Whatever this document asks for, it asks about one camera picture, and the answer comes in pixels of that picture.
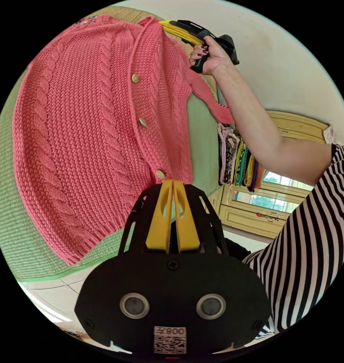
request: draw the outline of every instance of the person's hand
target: person's hand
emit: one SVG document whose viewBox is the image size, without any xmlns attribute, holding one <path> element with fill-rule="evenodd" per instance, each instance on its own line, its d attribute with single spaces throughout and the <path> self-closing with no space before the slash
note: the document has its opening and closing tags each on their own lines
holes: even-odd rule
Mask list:
<svg viewBox="0 0 344 363">
<path fill-rule="evenodd" d="M 220 65 L 232 65 L 232 61 L 223 48 L 211 37 L 204 37 L 207 45 L 195 45 L 190 56 L 190 64 L 194 65 L 196 60 L 209 55 L 203 65 L 202 74 L 211 76 L 213 71 Z"/>
</svg>

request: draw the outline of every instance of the white wall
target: white wall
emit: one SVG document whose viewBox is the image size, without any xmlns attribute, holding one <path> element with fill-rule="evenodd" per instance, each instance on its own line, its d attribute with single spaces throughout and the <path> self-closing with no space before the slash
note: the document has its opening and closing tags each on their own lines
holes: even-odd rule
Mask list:
<svg viewBox="0 0 344 363">
<path fill-rule="evenodd" d="M 224 236 L 231 241 L 238 243 L 240 246 L 246 248 L 252 252 L 262 250 L 267 247 L 270 242 L 273 241 L 271 238 L 258 236 L 253 233 L 238 230 L 236 228 L 222 226 L 224 230 Z"/>
<path fill-rule="evenodd" d="M 149 11 L 165 20 L 190 20 L 216 36 L 230 35 L 241 62 L 238 69 L 266 109 L 332 124 L 344 144 L 340 93 L 317 59 L 279 25 L 221 0 L 127 0 L 115 5 Z"/>
</svg>

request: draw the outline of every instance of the window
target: window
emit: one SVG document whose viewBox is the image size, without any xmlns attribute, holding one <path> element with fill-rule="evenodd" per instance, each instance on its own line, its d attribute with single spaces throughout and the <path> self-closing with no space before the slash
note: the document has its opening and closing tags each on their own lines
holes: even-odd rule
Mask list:
<svg viewBox="0 0 344 363">
<path fill-rule="evenodd" d="M 275 183 L 275 184 L 280 184 L 280 185 L 285 185 L 285 186 L 292 186 L 295 188 L 300 188 L 300 189 L 309 190 L 309 191 L 313 190 L 313 187 L 310 185 L 301 183 L 301 182 L 293 180 L 293 179 L 282 177 L 282 176 L 280 176 L 278 174 L 274 174 L 272 172 L 268 172 L 262 181 L 267 182 L 267 183 Z"/>
</svg>

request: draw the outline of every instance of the label sticker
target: label sticker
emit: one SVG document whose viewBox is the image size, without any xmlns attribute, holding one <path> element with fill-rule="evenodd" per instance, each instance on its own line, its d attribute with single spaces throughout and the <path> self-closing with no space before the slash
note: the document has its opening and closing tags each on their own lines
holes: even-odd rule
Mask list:
<svg viewBox="0 0 344 363">
<path fill-rule="evenodd" d="M 154 327 L 154 353 L 186 354 L 186 328 L 182 327 Z"/>
</svg>

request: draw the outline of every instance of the qr code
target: qr code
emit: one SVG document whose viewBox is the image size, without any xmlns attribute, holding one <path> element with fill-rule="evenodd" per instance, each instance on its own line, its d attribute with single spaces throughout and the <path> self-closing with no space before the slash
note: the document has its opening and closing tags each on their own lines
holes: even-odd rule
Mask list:
<svg viewBox="0 0 344 363">
<path fill-rule="evenodd" d="M 185 354 L 186 337 L 165 337 L 163 335 L 155 335 L 154 352 L 163 354 Z"/>
</svg>

